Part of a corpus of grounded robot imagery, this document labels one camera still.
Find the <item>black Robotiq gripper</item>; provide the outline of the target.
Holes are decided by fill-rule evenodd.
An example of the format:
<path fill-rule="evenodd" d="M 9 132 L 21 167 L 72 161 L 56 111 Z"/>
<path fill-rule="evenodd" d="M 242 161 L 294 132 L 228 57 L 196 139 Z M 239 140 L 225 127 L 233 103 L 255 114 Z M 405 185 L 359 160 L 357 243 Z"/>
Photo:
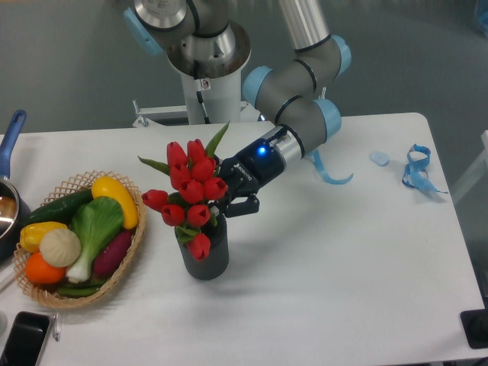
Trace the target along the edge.
<path fill-rule="evenodd" d="M 258 213 L 260 201 L 255 194 L 284 170 L 285 163 L 278 149 L 270 140 L 257 139 L 221 162 L 218 176 L 228 188 L 226 196 L 211 204 L 211 213 L 226 218 Z M 244 199 L 233 203 L 231 200 L 237 197 Z"/>

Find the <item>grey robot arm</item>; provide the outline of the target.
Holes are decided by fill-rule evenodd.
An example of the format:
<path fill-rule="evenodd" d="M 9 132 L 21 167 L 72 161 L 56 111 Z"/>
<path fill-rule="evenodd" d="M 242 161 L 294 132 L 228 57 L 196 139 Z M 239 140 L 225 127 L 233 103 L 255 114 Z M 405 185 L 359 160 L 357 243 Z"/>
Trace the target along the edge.
<path fill-rule="evenodd" d="M 317 1 L 281 1 L 295 57 L 282 70 L 265 66 L 242 77 L 251 45 L 229 16 L 225 1 L 134 1 L 124 12 L 127 28 L 149 54 L 165 54 L 181 76 L 190 124 L 237 122 L 246 101 L 273 128 L 224 159 L 219 175 L 228 190 L 210 206 L 213 214 L 256 213 L 258 190 L 336 134 L 342 118 L 324 98 L 312 99 L 350 65 L 347 43 L 331 35 Z"/>

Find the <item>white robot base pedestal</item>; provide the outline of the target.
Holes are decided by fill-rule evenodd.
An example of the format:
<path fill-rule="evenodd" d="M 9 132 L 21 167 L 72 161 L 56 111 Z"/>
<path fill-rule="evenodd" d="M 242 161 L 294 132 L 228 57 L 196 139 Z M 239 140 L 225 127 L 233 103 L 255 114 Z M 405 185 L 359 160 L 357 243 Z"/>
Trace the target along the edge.
<path fill-rule="evenodd" d="M 190 35 L 168 48 L 181 76 L 190 124 L 239 122 L 241 72 L 249 61 L 249 35 L 234 21 L 215 37 Z"/>

